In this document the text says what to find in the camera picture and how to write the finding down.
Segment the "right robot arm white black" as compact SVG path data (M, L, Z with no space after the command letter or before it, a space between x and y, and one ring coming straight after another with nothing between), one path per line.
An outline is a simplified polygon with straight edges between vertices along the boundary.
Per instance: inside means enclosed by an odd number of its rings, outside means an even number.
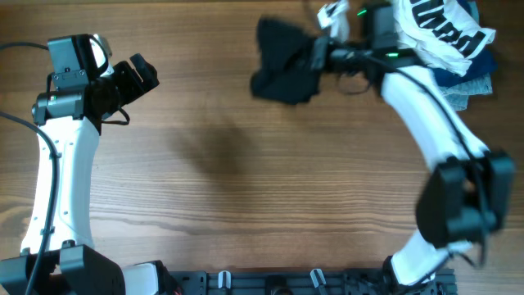
M514 160L491 151L461 121L438 89L432 71L408 49L374 52L322 37L314 41L316 71L363 72L377 78L380 94L400 116L430 176L415 207L417 228L389 257L391 291L428 284L447 261L479 246L486 263L490 236L504 227L516 172Z

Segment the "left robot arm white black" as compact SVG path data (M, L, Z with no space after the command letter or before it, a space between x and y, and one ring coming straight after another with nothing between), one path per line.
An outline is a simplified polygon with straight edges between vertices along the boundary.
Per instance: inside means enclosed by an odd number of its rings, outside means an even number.
M34 209L20 255L1 262L10 294L166 294L173 284L159 261L121 268L93 246L89 203L102 125L159 84L140 54L115 66L60 56L54 91L41 93L29 127L38 135Z

